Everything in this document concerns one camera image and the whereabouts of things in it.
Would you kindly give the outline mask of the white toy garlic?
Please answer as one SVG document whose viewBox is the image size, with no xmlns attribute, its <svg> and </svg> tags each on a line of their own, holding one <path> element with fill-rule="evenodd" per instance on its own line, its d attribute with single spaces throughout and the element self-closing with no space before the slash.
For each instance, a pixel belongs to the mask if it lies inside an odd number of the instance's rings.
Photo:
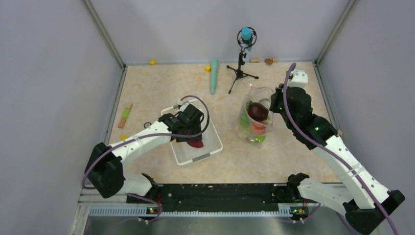
<svg viewBox="0 0 415 235">
<path fill-rule="evenodd" d="M 271 106 L 271 101 L 269 99 L 266 99 L 266 98 L 263 98 L 263 99 L 259 100 L 259 103 L 267 109 L 269 109 L 270 106 Z"/>
</svg>

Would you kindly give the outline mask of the dark purple toy mangosteen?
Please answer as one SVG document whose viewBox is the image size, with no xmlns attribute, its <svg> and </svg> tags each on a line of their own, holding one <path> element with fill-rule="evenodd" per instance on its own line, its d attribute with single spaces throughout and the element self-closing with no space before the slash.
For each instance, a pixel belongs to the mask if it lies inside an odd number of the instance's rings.
<svg viewBox="0 0 415 235">
<path fill-rule="evenodd" d="M 253 102 L 248 109 L 248 115 L 255 121 L 265 121 L 268 118 L 269 110 L 259 102 Z"/>
</svg>

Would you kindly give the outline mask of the dark red toy vegetable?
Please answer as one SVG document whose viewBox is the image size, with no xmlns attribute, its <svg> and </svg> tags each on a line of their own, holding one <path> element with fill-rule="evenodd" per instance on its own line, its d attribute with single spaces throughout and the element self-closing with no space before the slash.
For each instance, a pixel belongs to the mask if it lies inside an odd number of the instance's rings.
<svg viewBox="0 0 415 235">
<path fill-rule="evenodd" d="M 188 141 L 187 144 L 193 148 L 202 148 L 204 147 L 203 141 L 197 140 L 197 141 Z"/>
</svg>

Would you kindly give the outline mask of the clear pink zip top bag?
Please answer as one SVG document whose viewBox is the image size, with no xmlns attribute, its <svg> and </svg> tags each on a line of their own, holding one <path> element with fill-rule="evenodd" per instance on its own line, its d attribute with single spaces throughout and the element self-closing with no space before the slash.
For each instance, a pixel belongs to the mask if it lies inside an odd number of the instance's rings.
<svg viewBox="0 0 415 235">
<path fill-rule="evenodd" d="M 262 143 L 273 129 L 273 113 L 270 111 L 273 90 L 268 87 L 255 87 L 244 95 L 242 106 L 236 122 L 236 133 L 239 138 Z"/>
</svg>

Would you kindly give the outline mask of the red toy apple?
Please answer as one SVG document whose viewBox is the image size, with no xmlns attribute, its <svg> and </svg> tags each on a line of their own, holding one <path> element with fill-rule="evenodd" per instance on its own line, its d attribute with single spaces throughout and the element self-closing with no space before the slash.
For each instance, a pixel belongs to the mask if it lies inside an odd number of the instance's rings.
<svg viewBox="0 0 415 235">
<path fill-rule="evenodd" d="M 254 123 L 250 124 L 250 132 L 254 136 L 264 136 L 267 132 L 267 126 L 262 123 Z"/>
</svg>

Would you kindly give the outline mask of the green toy napa cabbage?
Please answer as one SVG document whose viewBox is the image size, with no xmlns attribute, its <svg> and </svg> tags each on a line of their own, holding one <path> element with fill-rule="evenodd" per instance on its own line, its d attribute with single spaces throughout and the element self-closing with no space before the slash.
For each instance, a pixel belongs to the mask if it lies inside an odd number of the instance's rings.
<svg viewBox="0 0 415 235">
<path fill-rule="evenodd" d="M 241 111 L 239 115 L 239 125 L 243 128 L 249 128 L 252 122 L 252 119 L 248 115 L 248 109 L 252 103 L 253 102 L 251 100 L 248 100 L 241 107 Z"/>
</svg>

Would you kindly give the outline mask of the green toy apple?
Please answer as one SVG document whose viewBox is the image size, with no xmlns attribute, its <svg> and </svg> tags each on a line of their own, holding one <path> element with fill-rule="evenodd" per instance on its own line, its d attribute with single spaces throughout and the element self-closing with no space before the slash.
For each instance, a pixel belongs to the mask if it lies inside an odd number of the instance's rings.
<svg viewBox="0 0 415 235">
<path fill-rule="evenodd" d="M 266 139 L 266 136 L 254 136 L 253 141 L 256 143 L 264 142 Z"/>
</svg>

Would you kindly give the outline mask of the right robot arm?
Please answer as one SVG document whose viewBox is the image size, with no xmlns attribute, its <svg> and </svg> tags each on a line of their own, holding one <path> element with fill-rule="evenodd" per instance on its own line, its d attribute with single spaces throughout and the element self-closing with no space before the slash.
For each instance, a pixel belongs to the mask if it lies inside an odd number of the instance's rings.
<svg viewBox="0 0 415 235">
<path fill-rule="evenodd" d="M 338 189 L 304 173 L 291 175 L 287 182 L 290 200 L 299 202 L 304 198 L 322 204 L 363 235 L 371 234 L 383 221 L 389 223 L 394 234 L 398 233 L 391 214 L 405 196 L 399 190 L 389 190 L 365 169 L 330 122 L 313 113 L 311 97 L 303 88 L 277 87 L 270 111 L 280 114 L 294 137 L 323 160 L 344 185 Z"/>
</svg>

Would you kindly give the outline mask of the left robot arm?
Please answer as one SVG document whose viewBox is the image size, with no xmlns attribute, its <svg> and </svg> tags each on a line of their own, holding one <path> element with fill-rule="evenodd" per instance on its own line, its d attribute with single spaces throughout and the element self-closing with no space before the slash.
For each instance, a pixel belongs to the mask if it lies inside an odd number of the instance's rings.
<svg viewBox="0 0 415 235">
<path fill-rule="evenodd" d="M 98 143 L 92 149 L 82 183 L 89 181 L 102 198 L 118 193 L 134 193 L 144 202 L 157 196 L 156 183 L 146 174 L 127 176 L 125 168 L 150 150 L 171 142 L 202 137 L 202 123 L 209 116 L 192 104 L 184 104 L 175 114 L 162 115 L 143 131 L 112 145 Z"/>
</svg>

